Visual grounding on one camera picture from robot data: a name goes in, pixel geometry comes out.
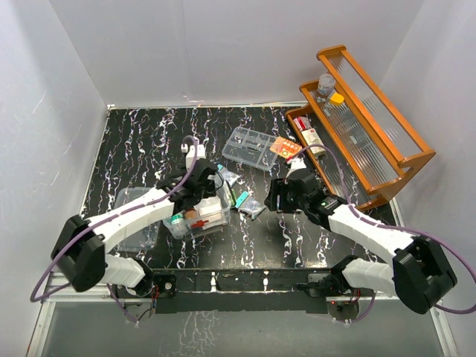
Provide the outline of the white blue gauze packet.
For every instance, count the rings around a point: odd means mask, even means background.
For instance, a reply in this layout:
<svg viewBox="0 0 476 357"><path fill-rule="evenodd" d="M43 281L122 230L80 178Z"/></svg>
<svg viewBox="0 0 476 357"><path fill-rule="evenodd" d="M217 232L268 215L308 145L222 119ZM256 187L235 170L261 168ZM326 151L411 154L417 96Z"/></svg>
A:
<svg viewBox="0 0 476 357"><path fill-rule="evenodd" d="M222 203L217 196L201 200L195 206L195 209L199 213L199 218L208 223L217 222L222 219Z"/></svg>

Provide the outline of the orange brown medicine bottle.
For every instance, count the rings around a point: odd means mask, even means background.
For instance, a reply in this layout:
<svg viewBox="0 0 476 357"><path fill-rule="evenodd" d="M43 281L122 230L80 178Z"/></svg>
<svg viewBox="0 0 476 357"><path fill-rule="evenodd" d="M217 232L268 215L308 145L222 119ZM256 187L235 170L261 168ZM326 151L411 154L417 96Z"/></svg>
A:
<svg viewBox="0 0 476 357"><path fill-rule="evenodd" d="M197 219L199 213L195 209L189 209L184 212L184 219L185 220L194 220Z"/></svg>

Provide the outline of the clear first aid box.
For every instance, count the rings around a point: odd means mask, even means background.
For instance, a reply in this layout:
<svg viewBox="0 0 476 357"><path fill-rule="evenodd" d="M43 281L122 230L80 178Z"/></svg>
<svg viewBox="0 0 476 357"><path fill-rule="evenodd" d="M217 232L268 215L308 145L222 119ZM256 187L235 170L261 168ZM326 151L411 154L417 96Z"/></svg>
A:
<svg viewBox="0 0 476 357"><path fill-rule="evenodd" d="M230 223L234 198L222 174L215 176L215 196L162 221L174 239L194 239Z"/></svg>

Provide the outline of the dark pill blister pack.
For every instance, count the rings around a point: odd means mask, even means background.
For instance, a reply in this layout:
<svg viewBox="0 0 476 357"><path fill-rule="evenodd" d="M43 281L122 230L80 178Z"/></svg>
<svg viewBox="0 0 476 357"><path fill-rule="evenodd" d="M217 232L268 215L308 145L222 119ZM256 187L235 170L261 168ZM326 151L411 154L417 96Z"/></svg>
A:
<svg viewBox="0 0 476 357"><path fill-rule="evenodd" d="M238 211L246 214L252 220L256 219L264 210L266 206L258 202L252 196L249 196L245 201L239 206Z"/></svg>

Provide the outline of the green wind oil box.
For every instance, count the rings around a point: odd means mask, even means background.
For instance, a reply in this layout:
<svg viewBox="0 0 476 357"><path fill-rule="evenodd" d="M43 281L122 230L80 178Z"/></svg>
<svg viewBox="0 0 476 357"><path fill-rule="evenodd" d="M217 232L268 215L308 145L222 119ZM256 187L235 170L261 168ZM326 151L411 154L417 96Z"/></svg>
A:
<svg viewBox="0 0 476 357"><path fill-rule="evenodd" d="M232 208L234 208L237 204L237 196L235 194L235 190L229 188L228 189L228 199L229 199L229 202L230 202L230 206Z"/></svg>

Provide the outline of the teal bandage packet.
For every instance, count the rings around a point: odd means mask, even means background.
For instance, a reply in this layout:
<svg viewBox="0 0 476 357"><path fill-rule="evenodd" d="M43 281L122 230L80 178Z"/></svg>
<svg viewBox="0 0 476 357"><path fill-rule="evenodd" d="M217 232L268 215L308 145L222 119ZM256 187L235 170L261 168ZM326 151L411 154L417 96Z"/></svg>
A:
<svg viewBox="0 0 476 357"><path fill-rule="evenodd" d="M247 191L242 192L242 193L236 198L234 207L235 207L236 209L239 209L240 206L241 206L243 203L245 203L245 201L246 201L249 197L250 197L250 194L249 194Z"/></svg>

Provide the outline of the orange plaster packet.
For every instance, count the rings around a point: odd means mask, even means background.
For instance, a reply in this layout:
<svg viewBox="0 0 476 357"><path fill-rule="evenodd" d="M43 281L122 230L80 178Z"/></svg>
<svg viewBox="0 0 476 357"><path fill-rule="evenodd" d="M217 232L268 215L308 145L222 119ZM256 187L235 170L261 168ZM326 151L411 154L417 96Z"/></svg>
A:
<svg viewBox="0 0 476 357"><path fill-rule="evenodd" d="M273 153L284 159L289 159L296 155L303 147L300 144L283 137L277 137L270 147Z"/></svg>

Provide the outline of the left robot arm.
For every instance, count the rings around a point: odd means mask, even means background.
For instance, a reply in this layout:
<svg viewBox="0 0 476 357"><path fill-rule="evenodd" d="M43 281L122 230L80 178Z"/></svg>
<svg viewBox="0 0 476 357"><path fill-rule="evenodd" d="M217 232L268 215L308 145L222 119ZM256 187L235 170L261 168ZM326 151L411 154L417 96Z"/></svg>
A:
<svg viewBox="0 0 476 357"><path fill-rule="evenodd" d="M147 296L154 285L152 271L139 259L115 256L111 250L142 229L214 196L217 172L214 163L200 158L190 172L175 172L126 205L88 219L71 217L51 253L53 263L76 292L108 283Z"/></svg>

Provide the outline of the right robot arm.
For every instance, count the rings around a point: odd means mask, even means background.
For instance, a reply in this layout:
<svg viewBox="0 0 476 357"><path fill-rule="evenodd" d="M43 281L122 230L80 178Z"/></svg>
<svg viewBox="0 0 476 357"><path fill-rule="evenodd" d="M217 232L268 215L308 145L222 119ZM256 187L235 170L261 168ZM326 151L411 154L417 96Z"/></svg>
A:
<svg viewBox="0 0 476 357"><path fill-rule="evenodd" d="M311 170L296 169L271 182L265 200L271 211L304 213L308 220L351 239L374 253L380 262L346 256L320 280L298 284L326 296L370 289L397 296L413 312L425 314L457 285L457 277L441 245L422 234L387 229L359 213L346 200L326 193Z"/></svg>

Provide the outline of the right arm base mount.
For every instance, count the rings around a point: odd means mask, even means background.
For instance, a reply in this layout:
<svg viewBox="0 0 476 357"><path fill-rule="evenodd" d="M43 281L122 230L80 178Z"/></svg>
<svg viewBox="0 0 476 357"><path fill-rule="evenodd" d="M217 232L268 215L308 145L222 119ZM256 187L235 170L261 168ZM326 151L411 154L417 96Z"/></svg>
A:
<svg viewBox="0 0 476 357"><path fill-rule="evenodd" d="M378 267L378 263L356 256L347 256L318 280L311 280L308 277L305 283L296 283L293 289L310 297L325 298L341 296L347 291L352 293L365 291L374 301L378 289L376 284L371 284L372 273Z"/></svg>

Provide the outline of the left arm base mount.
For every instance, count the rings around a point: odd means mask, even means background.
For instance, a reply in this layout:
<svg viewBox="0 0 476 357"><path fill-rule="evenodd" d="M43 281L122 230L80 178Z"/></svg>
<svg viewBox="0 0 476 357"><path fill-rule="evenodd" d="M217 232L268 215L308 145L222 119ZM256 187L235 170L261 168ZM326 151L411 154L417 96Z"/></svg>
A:
<svg viewBox="0 0 476 357"><path fill-rule="evenodd" d="M134 259L144 271L144 276L138 284L129 288L130 294L138 297L151 298L152 309L155 310L160 298L176 296L177 278L174 274L158 274L151 270L143 261Z"/></svg>

